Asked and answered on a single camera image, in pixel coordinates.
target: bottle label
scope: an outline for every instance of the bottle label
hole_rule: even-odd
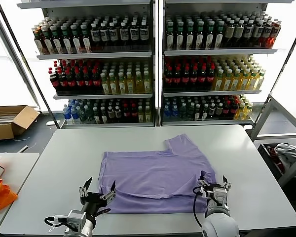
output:
[[[178,35],[177,37],[177,50],[182,50],[183,36]]]
[[[69,39],[64,39],[64,43],[65,43],[67,52],[68,53],[73,53],[73,49],[71,48],[71,44],[70,44]]]
[[[199,120],[199,113],[195,113],[194,115],[194,121],[198,121]]]
[[[99,123],[100,123],[100,118],[99,118],[99,116],[94,116],[94,120],[95,120],[96,124],[99,124]]]
[[[119,84],[119,88],[120,88],[120,93],[121,94],[125,94],[126,93],[126,90],[125,90],[125,84],[123,82],[121,82]]]
[[[203,42],[203,35],[198,35],[198,36],[196,37],[196,45],[195,45],[195,49],[201,49],[202,42]]]
[[[241,38],[242,37],[242,33],[243,33],[244,27],[236,27],[235,31],[233,33],[233,36],[235,38]]]
[[[109,31],[108,30],[100,30],[101,33],[101,40],[102,41],[109,41],[110,37],[109,37]]]
[[[247,82],[248,82],[247,79],[243,79],[243,80],[242,80],[240,90],[245,90],[245,89],[246,89]]]
[[[117,94],[117,90],[116,90],[116,85],[115,83],[111,83],[111,89],[112,89],[112,94],[116,95]]]
[[[205,79],[206,79],[206,77],[198,77],[198,81],[201,83],[205,82]]]
[[[138,115],[138,120],[139,120],[139,122],[144,122],[144,116],[143,115]]]
[[[255,29],[253,30],[252,36],[254,38],[260,38],[262,32],[263,32],[263,26],[262,27],[255,26]]]
[[[193,35],[188,35],[186,37],[186,49],[191,50],[192,49],[192,44],[193,44]]]
[[[210,49],[210,47],[212,46],[212,41],[213,41],[213,35],[207,35],[205,49]]]
[[[105,115],[102,115],[103,123],[108,123],[108,118]]]
[[[84,81],[83,80],[77,80],[77,85],[78,86],[84,86]]]
[[[225,29],[225,37],[226,38],[231,38],[233,36],[233,32],[234,32],[235,28],[234,27],[230,27],[230,26],[227,26],[226,29]]]
[[[69,81],[69,82],[68,82],[68,85],[69,85],[69,86],[75,86],[75,81],[74,81],[74,80]]]
[[[197,77],[190,78],[190,81],[191,81],[191,83],[196,83],[196,81],[197,81]]]
[[[44,41],[45,41],[45,44],[47,46],[49,53],[54,54],[54,49],[53,49],[53,45],[51,44],[51,41],[49,39],[45,39]]]
[[[221,88],[222,80],[217,80],[216,85],[215,85],[215,90],[218,91]]]
[[[244,31],[243,31],[243,37],[244,38],[250,38],[252,36],[252,30],[253,30],[253,27],[246,26]]]
[[[55,44],[55,46],[56,46],[56,49],[57,49],[58,53],[59,53],[59,54],[63,54],[63,53],[64,53],[64,52],[63,52],[63,48],[62,48],[61,45],[60,45],[60,41],[59,41],[59,39],[54,39],[53,41],[54,41],[54,44]]]
[[[129,34],[128,34],[128,29],[120,29],[120,38],[123,41],[129,40]]]
[[[75,46],[75,48],[77,50],[77,53],[82,53],[80,40],[77,39],[77,38],[74,38],[73,41],[74,41],[74,46]]]
[[[41,45],[41,42],[40,42],[39,40],[36,39],[36,40],[35,40],[35,44],[36,44],[36,46],[37,46],[39,52],[40,52],[41,54],[43,54],[43,45]]]
[[[130,29],[130,39],[131,40],[139,40],[139,30],[136,29]]]
[[[94,42],[99,42],[101,41],[101,34],[100,34],[100,31],[97,30],[97,31],[91,31],[91,37],[92,37],[92,40]]]
[[[88,38],[84,38],[83,43],[84,43],[84,46],[85,46],[85,51],[87,51],[87,53],[91,53],[90,40]]]
[[[271,34],[272,26],[265,26],[262,32],[263,38],[269,38]]]
[[[146,115],[146,122],[150,122],[150,115]]]
[[[222,43],[222,34],[219,34],[216,36],[215,49],[220,48],[221,43]]]
[[[272,30],[271,30],[271,34],[270,37],[272,38],[276,38],[278,33],[280,32],[281,26],[273,26]]]
[[[225,85],[223,85],[223,90],[228,90],[229,84],[230,84],[230,80],[228,79],[225,81]]]
[[[173,36],[169,35],[167,37],[167,50],[172,50],[173,49]]]
[[[108,85],[107,84],[102,84],[102,87],[103,87],[104,94],[109,95],[110,91],[109,91]]]
[[[202,120],[205,120],[206,117],[207,117],[207,113],[203,113],[203,115],[202,115]]]
[[[214,81],[214,77],[206,77],[206,81],[212,83]]]
[[[132,83],[127,83],[127,88],[128,88],[128,93],[129,94],[134,94],[133,84]]]
[[[118,40],[117,29],[109,30],[109,34],[110,34],[110,39],[112,41],[117,41]]]
[[[188,79],[189,79],[189,78],[182,78],[182,82],[184,82],[184,83],[188,83]]]
[[[150,92],[150,82],[145,81],[144,82],[144,87],[145,87],[145,93],[149,93]]]
[[[232,81],[232,84],[231,84],[231,90],[236,90],[237,89],[237,84],[238,84],[238,80],[237,79],[234,79]]]
[[[141,40],[148,40],[149,39],[149,32],[147,29],[140,29],[140,39]]]

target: juice bottle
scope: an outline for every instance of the juice bottle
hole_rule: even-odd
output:
[[[251,73],[250,78],[248,80],[246,90],[253,90],[255,88],[257,78],[258,78],[257,73],[258,73],[258,70],[256,68],[254,68],[252,70],[252,73]]]
[[[139,71],[136,72],[136,94],[143,94],[144,90],[144,83],[142,79],[142,75]]]
[[[144,71],[144,87],[145,93],[151,93],[151,84],[150,84],[150,76],[149,71]]]
[[[229,90],[237,90],[240,83],[240,69],[236,69],[230,82]]]

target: bottle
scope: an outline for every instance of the bottle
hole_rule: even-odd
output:
[[[235,30],[234,23],[235,23],[234,20],[230,20],[230,22],[225,27],[225,31],[224,31],[224,35],[223,35],[223,46],[225,48],[232,47],[231,39],[232,39],[234,30]]]
[[[109,30],[106,27],[105,23],[101,23],[100,33],[101,33],[102,45],[109,46],[110,45],[110,33],[109,33]]]
[[[213,117],[214,117],[214,113],[215,113],[215,104],[212,103],[212,104],[209,106],[208,116],[209,116],[210,118],[213,118]]]
[[[215,110],[215,117],[219,118],[222,114],[222,110],[223,110],[222,103],[219,103],[219,105],[216,107],[216,110]]]
[[[105,95],[111,94],[111,86],[107,80],[105,73],[101,73],[102,87]]]
[[[227,100],[227,101],[225,101],[225,105],[223,106],[223,110],[222,110],[222,116],[224,118],[228,117],[229,108],[230,108],[230,100]]]
[[[208,30],[206,34],[206,42],[205,42],[205,49],[210,49],[212,47],[212,42],[214,38],[214,21],[210,21],[208,23]]]
[[[219,49],[221,47],[221,44],[222,44],[222,31],[223,31],[224,24],[225,24],[224,21],[219,21],[218,22],[217,32],[216,32],[216,35],[215,35],[215,44],[214,44],[215,49]]]
[[[250,46],[250,38],[253,32],[253,20],[249,20],[248,24],[244,27],[241,47],[249,47]]]
[[[172,50],[173,49],[173,21],[168,22],[168,29],[166,33],[166,45],[167,45],[167,50]]]
[[[197,22],[195,50],[200,50],[203,48],[203,37],[204,37],[203,27],[204,27],[204,22],[198,21]]]
[[[42,26],[41,30],[44,34],[44,42],[46,44],[49,54],[55,54],[56,46],[52,40],[52,36],[49,34],[48,28],[46,26]]]
[[[193,32],[194,22],[189,21],[187,23],[187,32],[186,32],[186,50],[191,50],[194,44],[194,32]]]
[[[232,47],[240,47],[240,39],[244,31],[243,22],[243,20],[239,20],[238,25],[235,26],[232,38]]]
[[[139,44],[139,29],[136,22],[132,22],[132,27],[130,29],[130,38],[132,40],[132,45]]]
[[[126,73],[126,84],[127,84],[127,90],[129,94],[134,94],[134,82],[131,72]]]
[[[250,46],[253,46],[253,47],[259,46],[259,39],[262,35],[263,29],[264,29],[263,20],[259,20],[259,22],[254,27]]]
[[[240,69],[236,69],[230,82],[229,90],[237,90],[240,81]]]
[[[215,87],[213,88],[215,91],[219,91],[221,89],[221,86],[222,86],[222,74],[223,74],[223,69],[219,69],[218,73],[216,75],[216,78],[215,78],[216,84],[215,84]]]
[[[226,72],[226,76],[223,80],[223,85],[221,86],[221,90],[228,90],[229,85],[231,82],[231,74],[232,74],[232,69],[228,69]]]
[[[202,121],[204,121],[207,118],[208,114],[208,104],[204,104],[203,112],[202,112]]]

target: floor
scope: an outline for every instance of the floor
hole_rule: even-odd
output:
[[[56,119],[62,119],[62,114],[56,115]],[[38,152],[42,153],[46,147],[48,141],[52,137],[53,133],[56,131],[56,126],[46,126],[46,122],[52,120],[49,115],[41,114],[38,116],[36,121],[26,130],[22,135],[15,137],[11,140],[0,141],[0,152],[18,152],[25,145],[28,145],[28,149],[25,152]],[[262,128],[261,133],[271,134],[271,133],[285,133],[285,132],[296,132],[294,126],[279,112],[273,111],[265,126]],[[283,140],[258,140],[254,142],[254,145],[258,147],[261,143],[280,143]],[[296,139],[287,139],[285,142],[296,145]],[[294,187],[294,184],[287,184],[287,187]],[[284,190],[287,197],[291,201],[292,206],[296,211],[296,198],[290,198],[291,194],[295,194],[296,190],[290,188]],[[267,235],[268,237],[286,237],[286,236],[296,236],[296,227],[283,229],[283,230],[273,230]]]

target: metal shelving unit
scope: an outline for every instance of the metal shelving unit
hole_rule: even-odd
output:
[[[130,99],[130,98],[151,98],[150,94],[124,94],[124,95],[54,95],[55,100],[70,99]]]
[[[240,95],[259,94],[260,90],[224,90],[224,91],[196,91],[196,92],[164,92],[164,97],[174,96],[215,96],[215,95]]]

